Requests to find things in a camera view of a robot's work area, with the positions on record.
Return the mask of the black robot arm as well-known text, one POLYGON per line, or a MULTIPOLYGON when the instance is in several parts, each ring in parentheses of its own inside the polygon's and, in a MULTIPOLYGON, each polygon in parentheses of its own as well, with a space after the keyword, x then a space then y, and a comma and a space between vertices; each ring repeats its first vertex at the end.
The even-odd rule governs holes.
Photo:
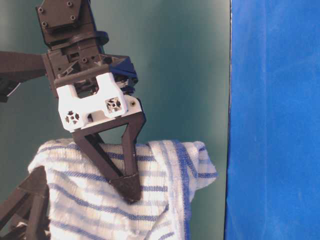
POLYGON ((0 54, 0 100, 47 76, 65 130, 127 203, 141 199, 136 142, 146 117, 133 97, 138 82, 128 56, 105 54, 108 34, 98 31, 88 0, 45 0, 36 8, 48 51, 0 54), (124 171, 102 149, 100 133, 125 126, 124 171))

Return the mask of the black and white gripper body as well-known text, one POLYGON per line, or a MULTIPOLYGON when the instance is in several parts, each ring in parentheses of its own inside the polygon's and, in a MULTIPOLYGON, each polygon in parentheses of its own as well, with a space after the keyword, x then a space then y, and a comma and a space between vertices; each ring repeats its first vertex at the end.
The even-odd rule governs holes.
POLYGON ((138 82, 129 56, 104 52, 109 41, 105 31, 98 31, 89 0, 44 0, 36 7, 42 36, 48 50, 42 55, 53 94, 60 78, 71 79, 76 92, 87 97, 98 92, 95 76, 79 79, 81 73, 103 66, 114 75, 124 94, 132 95, 138 82))

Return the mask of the black lattice gripper finger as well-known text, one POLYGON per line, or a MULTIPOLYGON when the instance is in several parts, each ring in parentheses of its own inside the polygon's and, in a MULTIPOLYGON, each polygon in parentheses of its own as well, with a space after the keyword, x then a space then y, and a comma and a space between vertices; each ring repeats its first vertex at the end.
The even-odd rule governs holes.
POLYGON ((2 240, 49 240, 49 187, 43 166, 35 168, 0 204, 0 228, 11 222, 2 240))

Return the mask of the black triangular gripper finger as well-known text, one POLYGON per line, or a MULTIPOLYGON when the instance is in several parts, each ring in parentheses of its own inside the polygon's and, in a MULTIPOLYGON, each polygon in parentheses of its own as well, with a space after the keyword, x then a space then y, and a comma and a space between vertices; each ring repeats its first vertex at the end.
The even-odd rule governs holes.
POLYGON ((134 203, 141 199, 136 143, 146 117, 139 99, 128 99, 127 103, 127 115, 75 130, 72 138, 124 200, 134 203), (121 137, 124 172, 121 172, 101 147, 104 141, 99 133, 124 125, 126 129, 121 137))

